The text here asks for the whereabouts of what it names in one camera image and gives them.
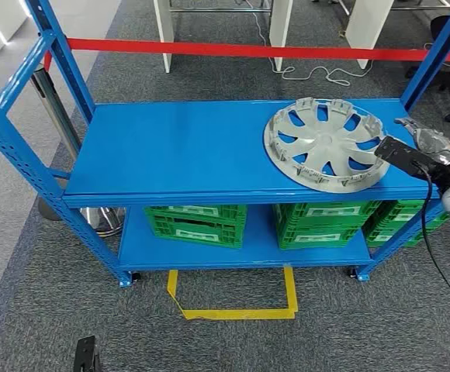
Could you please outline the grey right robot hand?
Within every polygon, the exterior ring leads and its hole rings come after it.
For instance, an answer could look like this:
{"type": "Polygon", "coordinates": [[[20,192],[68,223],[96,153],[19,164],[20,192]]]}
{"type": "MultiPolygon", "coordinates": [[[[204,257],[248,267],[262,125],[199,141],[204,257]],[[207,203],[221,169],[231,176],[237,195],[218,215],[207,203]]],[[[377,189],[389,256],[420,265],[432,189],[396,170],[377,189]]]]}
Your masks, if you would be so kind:
{"type": "Polygon", "coordinates": [[[450,139],[442,132],[431,129],[410,117],[396,118],[395,123],[405,127],[414,139],[415,147],[439,163],[450,164],[450,139]]]}

